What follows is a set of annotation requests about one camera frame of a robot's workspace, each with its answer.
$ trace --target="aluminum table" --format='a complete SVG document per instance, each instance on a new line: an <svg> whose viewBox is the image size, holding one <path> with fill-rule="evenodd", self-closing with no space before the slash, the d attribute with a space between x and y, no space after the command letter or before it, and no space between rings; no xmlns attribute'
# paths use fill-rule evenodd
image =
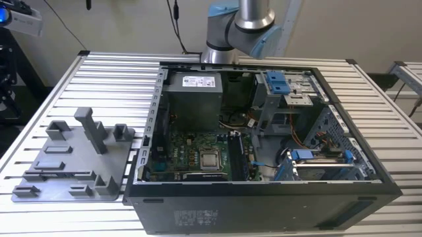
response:
<svg viewBox="0 0 422 237"><path fill-rule="evenodd" d="M94 117L104 126L126 123L135 128L131 153L137 153L161 61L198 62L199 58L198 55L99 52L76 57L0 159L0 234L26 233L26 236L43 237L147 235L133 207L122 204L123 195L114 202L22 204L11 201L11 194L47 140L47 125L52 120L78 125L74 113L79 106L94 108ZM241 64L317 67L321 70L404 191L402 197L344 232L253 233L247 236L422 236L422 131L361 67L346 60L295 58L258 61L241 57Z"/></svg>

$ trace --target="vertical post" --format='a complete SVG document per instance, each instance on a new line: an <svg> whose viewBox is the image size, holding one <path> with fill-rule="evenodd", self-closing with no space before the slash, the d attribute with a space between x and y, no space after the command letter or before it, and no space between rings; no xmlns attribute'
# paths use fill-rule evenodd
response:
<svg viewBox="0 0 422 237"><path fill-rule="evenodd" d="M90 107L78 108L74 117L78 121L80 121L82 126L84 127L86 135L87 135L88 140L92 143L95 151L98 152L98 154L104 154L107 152L107 147L103 142L104 131L99 131L95 125L95 122L92 119L92 109Z"/></svg>

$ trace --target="blue plastic bracket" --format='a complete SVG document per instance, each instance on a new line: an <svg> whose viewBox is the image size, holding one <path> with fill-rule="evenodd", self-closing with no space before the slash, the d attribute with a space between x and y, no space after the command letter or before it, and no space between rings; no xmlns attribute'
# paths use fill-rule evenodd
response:
<svg viewBox="0 0 422 237"><path fill-rule="evenodd" d="M277 71L266 72L266 81L270 86L273 94L277 95L289 95L290 94L290 85L286 81L285 74Z"/></svg>

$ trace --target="black cable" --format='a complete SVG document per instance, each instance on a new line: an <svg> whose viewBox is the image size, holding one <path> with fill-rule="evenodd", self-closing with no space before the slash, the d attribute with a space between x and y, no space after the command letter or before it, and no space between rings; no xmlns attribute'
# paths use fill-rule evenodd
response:
<svg viewBox="0 0 422 237"><path fill-rule="evenodd" d="M417 106L414 106L414 108L412 109L412 111L410 111L410 114L409 114L409 117L412 117L413 115L414 115L414 113L416 113L416 111L417 111Z"/></svg>
<svg viewBox="0 0 422 237"><path fill-rule="evenodd" d="M270 168L278 168L277 166L270 166L270 165L267 165L267 164L266 164L265 166L266 166L266 167L270 167Z"/></svg>
<svg viewBox="0 0 422 237"><path fill-rule="evenodd" d="M398 92L397 92L397 95L396 95L394 100L393 100L394 102L396 102L396 100L397 100L398 94L401 93L401 91L402 91L402 89L404 89L405 85L406 85L406 83L404 83L404 85L402 85L401 89L400 89L400 90L398 90Z"/></svg>
<svg viewBox="0 0 422 237"><path fill-rule="evenodd" d="M169 2L169 0L167 0L167 7L169 7L169 12L170 12L170 18L171 18L171 24L173 24L174 33L177 34L178 40L179 40L179 42L181 42L181 47L182 47L183 53L187 53L187 50L186 50L185 45L183 45L183 43L182 43L182 39L181 39L181 36L179 36L179 34L178 34L178 31L177 31L175 24L174 24L174 20L173 20L174 18L173 18L173 12L171 12L171 7L170 7L170 2Z"/></svg>
<svg viewBox="0 0 422 237"><path fill-rule="evenodd" d="M75 34L72 33L72 31L68 29L64 21L62 20L59 14L56 13L56 11L54 10L54 7L50 5L50 3L47 2L47 0L43 0L46 2L46 4L48 5L48 7L51 8L52 12L55 13L55 15L58 16L64 28L67 29L67 31L72 34L72 36L75 37L75 39L78 40L78 42L80 43L82 47L84 48L84 50L87 50L87 47L84 46L84 44L82 43L82 41L79 40L79 38L75 36Z"/></svg>

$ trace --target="gray pad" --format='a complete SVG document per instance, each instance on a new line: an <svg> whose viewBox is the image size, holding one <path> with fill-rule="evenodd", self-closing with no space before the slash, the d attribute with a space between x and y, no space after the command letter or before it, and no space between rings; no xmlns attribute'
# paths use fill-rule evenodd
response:
<svg viewBox="0 0 422 237"><path fill-rule="evenodd" d="M23 175L23 181L15 187L14 202L47 201L110 201L119 196L121 184L127 166L135 130L119 124L115 128L103 128L107 147L98 154L86 130L70 128L67 124L52 122L54 130L60 131L64 139L48 138L43 149Z"/></svg>

